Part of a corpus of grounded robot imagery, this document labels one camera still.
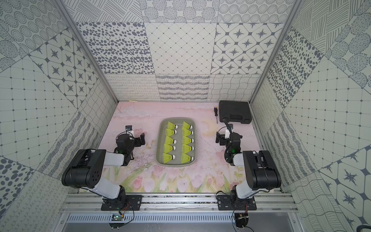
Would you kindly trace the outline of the grey plastic storage box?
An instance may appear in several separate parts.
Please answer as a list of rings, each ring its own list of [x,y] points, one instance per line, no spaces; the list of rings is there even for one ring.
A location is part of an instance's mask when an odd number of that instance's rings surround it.
[[[164,119],[157,136],[156,162],[166,167],[192,165],[197,157],[196,124],[190,118]]]

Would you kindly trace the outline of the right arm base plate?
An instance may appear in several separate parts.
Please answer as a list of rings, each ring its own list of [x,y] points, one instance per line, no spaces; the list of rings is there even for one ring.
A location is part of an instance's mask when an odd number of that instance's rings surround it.
[[[254,198],[250,199],[232,199],[230,195],[218,194],[216,195],[218,210],[240,210],[240,211],[251,211],[257,210],[256,202]]]

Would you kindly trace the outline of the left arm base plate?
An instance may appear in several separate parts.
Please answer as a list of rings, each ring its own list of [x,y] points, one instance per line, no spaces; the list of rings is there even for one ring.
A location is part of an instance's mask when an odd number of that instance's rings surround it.
[[[127,206],[129,210],[139,211],[143,195],[127,195],[124,200],[111,200],[103,198],[101,211],[119,211],[124,210]]]

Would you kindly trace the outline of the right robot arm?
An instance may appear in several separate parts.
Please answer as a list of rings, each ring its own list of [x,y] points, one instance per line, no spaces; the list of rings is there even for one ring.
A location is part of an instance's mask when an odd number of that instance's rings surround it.
[[[267,150],[241,151],[242,136],[235,132],[216,133],[215,142],[225,146],[224,159],[232,166],[243,167],[245,181],[231,190],[231,201],[252,199],[257,193],[281,187],[282,180]]]

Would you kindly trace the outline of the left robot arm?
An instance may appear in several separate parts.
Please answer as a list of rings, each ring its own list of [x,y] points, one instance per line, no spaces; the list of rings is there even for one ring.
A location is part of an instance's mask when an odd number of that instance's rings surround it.
[[[72,188],[86,188],[110,201],[124,202],[123,186],[103,177],[104,167],[125,167],[133,157],[133,150],[146,144],[145,134],[134,137],[132,131],[125,131],[116,137],[114,152],[105,149],[80,149],[64,171],[61,182]]]

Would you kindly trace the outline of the yellow shuttlecock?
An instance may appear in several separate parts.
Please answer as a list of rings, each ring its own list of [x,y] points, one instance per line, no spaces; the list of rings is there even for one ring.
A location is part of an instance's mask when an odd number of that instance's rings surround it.
[[[164,164],[168,163],[171,160],[174,160],[175,158],[176,158],[175,155],[170,155],[170,154],[167,154],[167,153],[163,153],[163,155],[162,155],[162,160],[163,160]]]
[[[182,124],[182,129],[183,130],[192,130],[193,126],[184,121],[183,124]]]
[[[194,150],[194,147],[192,146],[189,146],[189,145],[182,145],[182,152],[183,153],[188,153],[190,151],[193,151]]]
[[[194,160],[194,157],[188,155],[188,154],[185,154],[183,153],[181,155],[181,163],[182,164],[185,164],[185,163],[188,163],[188,162],[192,162]]]
[[[185,137],[190,136],[190,135],[192,135],[193,133],[194,133],[193,131],[188,130],[188,129],[184,129],[184,130],[182,130],[182,135],[185,136]]]
[[[188,138],[186,136],[182,137],[182,144],[183,145],[188,145],[190,143],[194,143],[194,139]]]
[[[173,130],[173,129],[165,129],[165,134],[166,136],[173,136],[174,134],[177,134],[177,130]]]
[[[175,139],[169,137],[169,136],[167,136],[166,139],[165,139],[165,144],[166,145],[174,145],[176,143],[177,143],[177,141]]]
[[[175,129],[177,129],[177,128],[178,128],[178,125],[176,125],[176,124],[174,124],[174,123],[168,121],[168,123],[167,123],[167,129],[175,130]]]
[[[167,145],[167,144],[165,144],[163,146],[163,152],[164,153],[169,153],[169,152],[174,151],[174,150],[176,150],[175,146],[171,146],[171,145]]]

